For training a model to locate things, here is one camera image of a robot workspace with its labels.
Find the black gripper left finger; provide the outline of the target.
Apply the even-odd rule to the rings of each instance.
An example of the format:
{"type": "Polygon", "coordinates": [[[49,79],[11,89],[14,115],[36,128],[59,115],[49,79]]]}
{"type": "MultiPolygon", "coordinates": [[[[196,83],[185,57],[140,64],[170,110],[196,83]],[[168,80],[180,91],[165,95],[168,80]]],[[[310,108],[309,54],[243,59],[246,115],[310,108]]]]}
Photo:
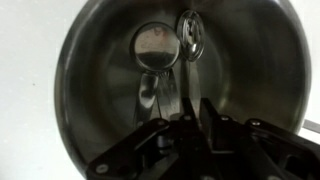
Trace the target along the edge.
{"type": "Polygon", "coordinates": [[[184,113],[176,120],[155,118],[92,160],[87,180],[136,180],[145,168],[178,150],[188,133],[197,129],[189,98],[182,99],[184,113]]]}

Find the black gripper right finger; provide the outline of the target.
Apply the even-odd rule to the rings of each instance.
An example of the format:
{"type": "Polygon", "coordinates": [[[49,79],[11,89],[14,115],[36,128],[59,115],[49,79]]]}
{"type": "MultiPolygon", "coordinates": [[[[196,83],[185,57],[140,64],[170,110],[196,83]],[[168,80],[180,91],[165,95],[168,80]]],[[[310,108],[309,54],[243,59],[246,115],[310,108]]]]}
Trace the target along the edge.
{"type": "Polygon", "coordinates": [[[225,168],[248,180],[320,180],[320,146],[257,118],[239,123],[203,98],[200,119],[225,168]]]}

